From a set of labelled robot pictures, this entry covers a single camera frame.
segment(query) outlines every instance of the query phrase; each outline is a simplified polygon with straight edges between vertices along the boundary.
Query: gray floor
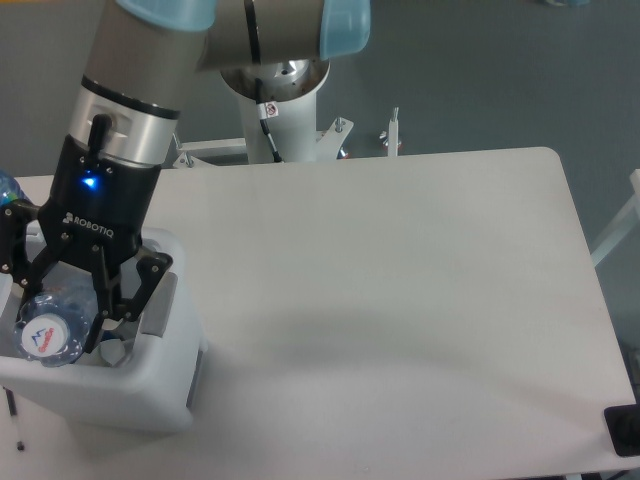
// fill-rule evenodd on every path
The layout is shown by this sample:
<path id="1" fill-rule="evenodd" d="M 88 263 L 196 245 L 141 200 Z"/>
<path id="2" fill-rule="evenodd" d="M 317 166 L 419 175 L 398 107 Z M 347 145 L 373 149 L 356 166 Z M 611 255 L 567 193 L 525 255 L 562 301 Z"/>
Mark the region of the gray floor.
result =
<path id="1" fill-rule="evenodd" d="M 371 42 L 333 62 L 319 127 L 356 122 L 348 147 L 380 155 L 400 106 L 404 153 L 544 145 L 563 160 L 588 242 L 631 196 L 640 168 L 640 2 L 551 8 L 524 0 L 372 0 Z M 100 0 L 0 5 L 0 165 L 53 172 Z M 201 74 L 183 141 L 241 135 L 234 101 Z M 621 341 L 640 347 L 640 231 L 599 275 Z"/>

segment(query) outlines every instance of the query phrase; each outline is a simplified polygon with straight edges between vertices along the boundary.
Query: blue led light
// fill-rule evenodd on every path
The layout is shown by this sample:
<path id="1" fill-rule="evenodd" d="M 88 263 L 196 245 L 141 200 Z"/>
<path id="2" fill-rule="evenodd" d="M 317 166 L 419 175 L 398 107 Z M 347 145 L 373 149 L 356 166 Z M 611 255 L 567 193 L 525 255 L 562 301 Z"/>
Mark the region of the blue led light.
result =
<path id="1" fill-rule="evenodd" d="M 96 190 L 98 188 L 98 179 L 96 177 L 83 178 L 82 183 L 84 183 L 91 190 Z"/>

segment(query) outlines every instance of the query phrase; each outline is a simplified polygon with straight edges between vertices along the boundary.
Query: light blue joint cap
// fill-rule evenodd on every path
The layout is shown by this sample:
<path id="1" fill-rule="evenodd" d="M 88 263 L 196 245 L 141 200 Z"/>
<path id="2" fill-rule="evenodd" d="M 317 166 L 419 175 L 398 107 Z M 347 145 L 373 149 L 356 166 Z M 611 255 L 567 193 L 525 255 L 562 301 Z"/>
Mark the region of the light blue joint cap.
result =
<path id="1" fill-rule="evenodd" d="M 168 30 L 201 32 L 213 25 L 217 0 L 116 0 L 129 13 Z"/>
<path id="2" fill-rule="evenodd" d="M 320 58 L 359 52 L 367 45 L 370 32 L 370 0 L 324 0 Z"/>

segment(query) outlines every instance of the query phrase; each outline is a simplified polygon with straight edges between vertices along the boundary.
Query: white tabletop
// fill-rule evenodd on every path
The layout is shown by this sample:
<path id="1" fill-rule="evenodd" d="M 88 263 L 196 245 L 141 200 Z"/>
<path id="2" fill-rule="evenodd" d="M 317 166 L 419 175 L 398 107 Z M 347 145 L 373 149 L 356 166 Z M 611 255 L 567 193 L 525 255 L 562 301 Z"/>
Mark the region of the white tabletop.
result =
<path id="1" fill-rule="evenodd" d="M 49 177 L 22 180 L 36 202 Z M 163 172 L 211 348 L 149 436 L 18 399 L 2 478 L 476 480 L 640 466 L 634 401 L 560 161 L 504 150 Z"/>

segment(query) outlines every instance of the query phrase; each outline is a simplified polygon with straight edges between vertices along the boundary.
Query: black object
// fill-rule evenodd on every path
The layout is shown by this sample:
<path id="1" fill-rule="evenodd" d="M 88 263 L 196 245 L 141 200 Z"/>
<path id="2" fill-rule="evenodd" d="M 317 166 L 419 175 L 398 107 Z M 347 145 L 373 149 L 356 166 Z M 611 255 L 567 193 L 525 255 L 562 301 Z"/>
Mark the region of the black object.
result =
<path id="1" fill-rule="evenodd" d="M 16 397 L 13 392 L 8 388 L 2 387 L 4 393 L 7 395 L 7 405 L 9 406 L 9 416 L 15 417 L 18 415 L 18 409 L 16 408 Z"/>
<path id="2" fill-rule="evenodd" d="M 244 11 L 247 17 L 247 30 L 249 31 L 249 48 L 251 49 L 251 61 L 254 65 L 262 63 L 260 53 L 260 35 L 258 30 L 258 18 L 256 6 L 253 0 L 244 0 Z"/>
<path id="3" fill-rule="evenodd" d="M 88 150 L 66 137 L 49 200 L 41 208 L 15 200 L 0 212 L 0 265 L 24 288 L 22 304 L 42 290 L 42 280 L 57 262 L 91 273 L 98 315 L 85 352 L 97 344 L 105 319 L 138 319 L 173 263 L 169 255 L 143 247 L 140 234 L 160 166 L 130 168 L 103 158 L 110 128 L 108 115 L 96 115 Z M 29 262 L 26 227 L 36 219 L 46 246 Z M 132 257 L 138 261 L 140 287 L 126 299 L 120 266 Z"/>
<path id="4" fill-rule="evenodd" d="M 256 105 L 260 105 L 262 103 L 262 87 L 263 82 L 259 78 L 256 78 L 255 82 L 255 97 L 256 97 Z M 280 152 L 278 152 L 278 148 L 276 147 L 276 142 L 273 140 L 273 135 L 271 135 L 271 130 L 269 130 L 269 124 L 266 119 L 260 119 L 260 127 L 262 128 L 262 133 L 265 137 L 267 137 L 267 142 L 269 143 L 269 149 L 271 150 L 271 155 L 273 155 L 273 163 L 282 163 L 283 159 L 280 156 Z"/>
<path id="5" fill-rule="evenodd" d="M 609 407 L 604 418 L 616 453 L 620 457 L 640 455 L 640 405 Z"/>
<path id="6" fill-rule="evenodd" d="M 18 416 L 18 408 L 16 407 L 16 397 L 13 395 L 13 391 L 8 388 L 2 387 L 4 389 L 5 394 L 7 395 L 7 405 L 9 406 L 9 416 L 17 417 Z M 18 440 L 16 442 L 16 448 L 20 452 L 24 452 L 24 442 L 22 440 Z"/>

